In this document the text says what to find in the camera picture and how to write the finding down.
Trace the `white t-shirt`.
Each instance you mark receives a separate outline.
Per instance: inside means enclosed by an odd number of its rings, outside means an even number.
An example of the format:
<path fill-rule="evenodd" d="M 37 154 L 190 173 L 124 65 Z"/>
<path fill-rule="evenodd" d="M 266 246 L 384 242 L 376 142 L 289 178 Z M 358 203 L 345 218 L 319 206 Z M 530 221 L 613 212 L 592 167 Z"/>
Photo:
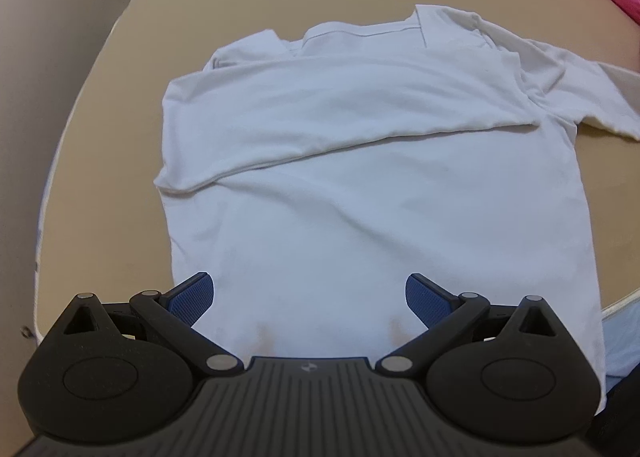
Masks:
<path fill-rule="evenodd" d="M 212 276 L 196 330 L 240 359 L 377 361 L 424 327 L 420 273 L 498 304 L 541 295 L 605 373 L 578 125 L 639 135 L 639 77 L 477 14 L 266 30 L 163 98 L 175 281 Z"/>

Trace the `tan mattress pad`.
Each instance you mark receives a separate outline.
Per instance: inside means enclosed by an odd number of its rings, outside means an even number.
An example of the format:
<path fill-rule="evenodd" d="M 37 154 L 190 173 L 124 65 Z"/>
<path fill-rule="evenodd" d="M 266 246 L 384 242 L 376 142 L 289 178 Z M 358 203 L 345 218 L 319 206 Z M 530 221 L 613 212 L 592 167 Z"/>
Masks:
<path fill-rule="evenodd" d="M 419 4 L 477 13 L 523 38 L 627 69 L 639 28 L 610 0 L 131 0 L 68 118 L 39 224 L 35 330 L 90 291 L 120 302 L 171 286 L 170 248 L 154 178 L 168 82 L 264 29 L 300 38 L 315 24 L 375 24 Z"/>

